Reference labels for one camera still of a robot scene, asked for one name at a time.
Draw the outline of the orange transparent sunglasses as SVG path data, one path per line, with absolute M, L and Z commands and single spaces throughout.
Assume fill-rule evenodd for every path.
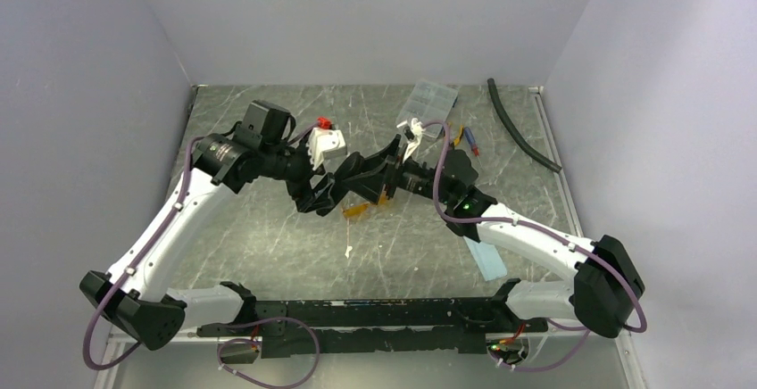
M 369 216 L 377 213 L 379 210 L 386 208 L 392 199 L 383 194 L 379 197 L 376 203 L 363 202 L 346 207 L 342 207 L 342 216 L 346 220 L 357 221 L 360 219 L 367 219 Z

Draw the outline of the light blue cleaning cloth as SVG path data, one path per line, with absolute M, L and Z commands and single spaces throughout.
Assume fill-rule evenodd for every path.
M 464 237 L 463 241 L 485 281 L 490 282 L 508 275 L 508 270 L 496 246 L 476 242 L 468 237 Z

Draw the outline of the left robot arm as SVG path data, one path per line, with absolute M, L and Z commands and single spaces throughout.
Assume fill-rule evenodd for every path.
M 240 284 L 173 290 L 173 273 L 196 233 L 221 206 L 257 178 L 284 181 L 299 211 L 326 210 L 325 160 L 343 156 L 346 142 L 329 120 L 319 119 L 294 136 L 294 116 L 265 101 L 249 104 L 226 133 L 192 139 L 179 182 L 141 237 L 107 271 L 88 272 L 79 288 L 103 318 L 154 351 L 180 330 L 223 325 L 244 335 L 258 319 L 256 298 Z

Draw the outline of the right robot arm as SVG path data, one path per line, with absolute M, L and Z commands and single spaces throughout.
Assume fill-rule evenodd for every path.
M 645 284 L 624 244 L 564 233 L 524 217 L 476 186 L 478 173 L 462 150 L 440 155 L 436 167 L 404 154 L 400 139 L 370 157 L 352 153 L 335 174 L 338 192 L 376 202 L 397 189 L 427 197 L 457 236 L 503 247 L 549 270 L 556 282 L 508 282 L 491 319 L 503 331 L 527 319 L 571 319 L 606 338 L 621 331 L 643 333 L 648 320 L 640 304 Z

